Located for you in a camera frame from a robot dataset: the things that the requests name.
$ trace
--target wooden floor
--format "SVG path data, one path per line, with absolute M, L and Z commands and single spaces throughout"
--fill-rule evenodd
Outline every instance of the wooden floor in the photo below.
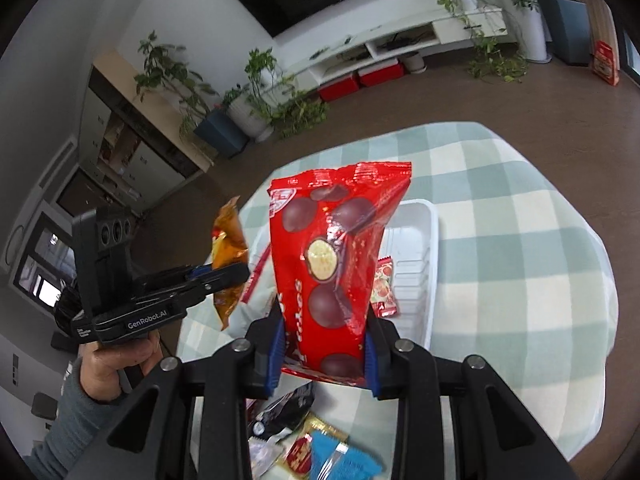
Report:
M 485 124 L 567 197 L 609 252 L 620 324 L 607 362 L 604 423 L 573 461 L 581 478 L 601 479 L 640 422 L 640 89 L 626 76 L 611 88 L 588 69 L 555 60 L 532 65 L 520 84 L 473 80 L 460 54 L 427 63 L 421 75 L 332 103 L 328 120 L 314 130 L 222 160 L 151 212 L 132 248 L 134 259 L 149 270 L 201 263 L 220 205 L 236 194 L 244 202 L 271 171 L 300 156 L 416 124 Z M 178 232 L 175 225 L 181 225 Z

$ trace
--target green and white tablecloth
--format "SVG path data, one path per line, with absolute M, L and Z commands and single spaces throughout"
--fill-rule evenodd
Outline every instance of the green and white tablecloth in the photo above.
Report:
M 306 156 L 275 171 L 242 208 L 249 245 L 268 222 L 272 178 L 363 160 L 410 160 L 405 199 L 433 202 L 440 220 L 431 352 L 484 356 L 558 444 L 574 456 L 600 428 L 605 360 L 618 301 L 606 250 L 580 214 L 516 150 L 477 123 L 415 126 Z M 207 301 L 184 320 L 178 356 L 208 356 L 230 338 Z M 283 376 L 278 394 L 300 384 Z M 396 402 L 322 384 L 314 411 L 374 453 L 388 476 Z M 453 478 L 448 403 L 447 476 Z M 197 449 L 194 433 L 192 451 Z M 279 467 L 267 478 L 286 478 Z

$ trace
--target metal screw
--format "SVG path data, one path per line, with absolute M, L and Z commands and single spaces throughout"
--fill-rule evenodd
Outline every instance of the metal screw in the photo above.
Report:
M 473 368 L 473 370 L 482 370 L 486 365 L 486 361 L 479 355 L 470 355 L 466 358 L 466 362 Z
M 414 342 L 409 339 L 398 339 L 394 346 L 399 352 L 410 352 L 414 349 Z
M 246 352 L 251 348 L 251 343 L 244 337 L 239 337 L 231 343 L 231 348 L 234 349 L 234 352 Z
M 165 357 L 160 361 L 160 367 L 165 372 L 170 372 L 178 365 L 178 359 L 175 357 Z

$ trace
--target white tv cabinet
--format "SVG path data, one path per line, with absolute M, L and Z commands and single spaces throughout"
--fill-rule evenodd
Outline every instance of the white tv cabinet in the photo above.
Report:
M 502 9 L 484 6 L 467 12 L 472 28 L 482 30 L 486 36 L 507 34 Z M 294 75 L 294 85 L 301 91 L 311 91 L 345 74 L 379 61 L 416 52 L 426 47 L 469 40 L 472 31 L 445 9 L 426 10 L 400 20 L 383 23 L 377 27 L 347 36 L 337 44 L 323 46 L 288 66 L 281 66 L 284 75 Z M 407 38 L 410 44 L 389 49 L 392 39 Z M 276 88 L 265 88 L 265 94 L 282 102 L 287 95 Z

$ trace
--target red storage box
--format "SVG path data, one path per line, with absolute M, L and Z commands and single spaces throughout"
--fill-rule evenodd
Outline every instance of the red storage box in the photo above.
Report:
M 323 101 L 333 101 L 340 97 L 344 97 L 345 95 L 354 93 L 359 89 L 360 85 L 358 84 L 358 77 L 355 72 L 351 72 L 340 79 L 336 79 L 335 81 L 331 81 L 330 83 L 321 86 L 318 89 L 318 93 Z
M 404 75 L 404 65 L 398 58 L 387 59 L 371 66 L 358 70 L 360 82 L 364 86 L 373 86 L 392 79 L 398 79 Z

